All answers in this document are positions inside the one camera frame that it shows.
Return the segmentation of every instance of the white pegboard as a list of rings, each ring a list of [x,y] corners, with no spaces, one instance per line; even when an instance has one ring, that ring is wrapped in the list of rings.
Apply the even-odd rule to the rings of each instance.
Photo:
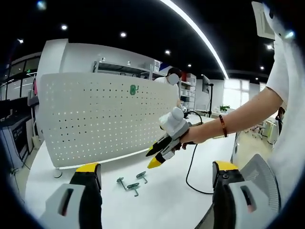
[[[159,117],[177,101],[170,85],[106,73],[46,74],[40,87],[39,120],[55,167],[149,148],[164,134]]]

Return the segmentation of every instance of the white device housing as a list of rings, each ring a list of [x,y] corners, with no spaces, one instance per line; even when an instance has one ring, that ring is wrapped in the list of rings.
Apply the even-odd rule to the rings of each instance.
[[[178,131],[182,129],[186,120],[184,119],[183,111],[175,107],[171,112],[159,118],[160,126],[173,137]]]

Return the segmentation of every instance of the white desk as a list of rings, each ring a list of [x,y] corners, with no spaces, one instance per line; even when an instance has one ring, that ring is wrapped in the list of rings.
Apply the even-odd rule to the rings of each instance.
[[[190,115],[188,121],[199,122]],[[202,117],[203,122],[212,119]],[[212,162],[230,161],[235,134],[228,138],[210,139],[199,144],[189,175],[189,183],[195,188],[213,192]],[[160,167],[147,169],[151,157],[145,153],[102,164],[102,225],[104,229],[193,229],[206,214],[212,203],[212,195],[197,193],[187,186],[185,176],[193,149],[176,151],[176,155]],[[69,183],[75,169],[62,171],[62,177],[54,179],[54,167],[45,143],[42,144],[30,170],[25,202],[29,211],[40,217],[47,198],[63,183]],[[148,183],[137,180],[136,175],[147,171]],[[116,180],[124,177],[126,185],[140,182],[139,196],[126,192]]]

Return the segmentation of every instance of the black cable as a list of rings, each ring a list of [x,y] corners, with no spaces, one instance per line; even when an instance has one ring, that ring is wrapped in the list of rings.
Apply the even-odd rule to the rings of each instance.
[[[212,101],[211,101],[211,95],[210,95],[210,92],[209,92],[208,94],[209,94],[209,103],[208,103],[208,105],[206,106],[206,110],[208,109],[208,107],[209,107],[210,103],[212,102]]]
[[[3,134],[3,138],[5,139],[5,142],[6,142],[6,147],[8,148],[8,150],[10,150],[10,149],[9,149],[9,144],[8,144],[8,142],[7,142],[7,140],[6,140],[6,137],[5,137],[5,135],[4,135],[3,129],[1,129],[1,131],[2,131],[2,134]],[[12,166],[13,166],[13,172],[11,171],[11,174],[12,174],[12,175],[14,176],[14,178],[15,178],[16,187],[17,187],[17,189],[18,189],[18,193],[20,194],[20,190],[19,190],[19,187],[18,187],[17,179],[16,179],[16,173],[15,173],[16,169],[15,169],[15,166],[14,166],[14,163],[13,163],[13,159],[11,158],[10,152],[9,152],[9,155],[10,155],[11,164],[12,164]]]
[[[187,112],[187,114],[190,114],[190,113],[194,113],[194,114],[198,115],[199,118],[200,118],[201,124],[203,123],[203,122],[202,122],[201,116],[200,116],[196,111],[189,111],[189,112]],[[192,167],[192,164],[193,164],[193,159],[194,159],[194,156],[195,156],[195,151],[196,151],[197,146],[198,146],[198,144],[196,144],[195,149],[194,149],[194,151],[193,151],[193,155],[192,155],[192,159],[191,159],[189,171],[187,171],[187,175],[186,175],[186,178],[185,178],[185,182],[186,182],[186,184],[187,184],[191,189],[193,189],[193,190],[195,190],[195,191],[197,191],[197,192],[199,192],[199,193],[207,194],[207,195],[212,195],[213,193],[202,192],[202,191],[199,191],[199,190],[195,189],[195,188],[194,188],[193,186],[191,186],[191,185],[189,184],[189,182],[187,181],[187,178],[189,177],[189,174],[190,174],[190,171],[191,171],[191,167]]]

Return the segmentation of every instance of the white shirt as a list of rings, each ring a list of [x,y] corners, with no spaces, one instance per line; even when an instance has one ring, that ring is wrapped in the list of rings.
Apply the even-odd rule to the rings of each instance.
[[[279,20],[265,15],[275,32],[274,65],[267,87],[287,104],[285,124],[274,146],[268,164],[280,191],[282,206],[292,194],[305,165],[305,65],[304,57],[293,39],[285,39],[286,31]]]
[[[155,82],[159,82],[159,83],[167,83],[167,84],[169,84],[169,85],[171,85],[168,81],[167,81],[167,79],[166,79],[166,77],[159,77],[159,78],[157,78],[157,79],[155,79],[154,80]],[[179,98],[179,87],[178,87],[178,85],[172,85],[173,87],[175,87],[176,89],[177,89],[177,99],[180,99]]]

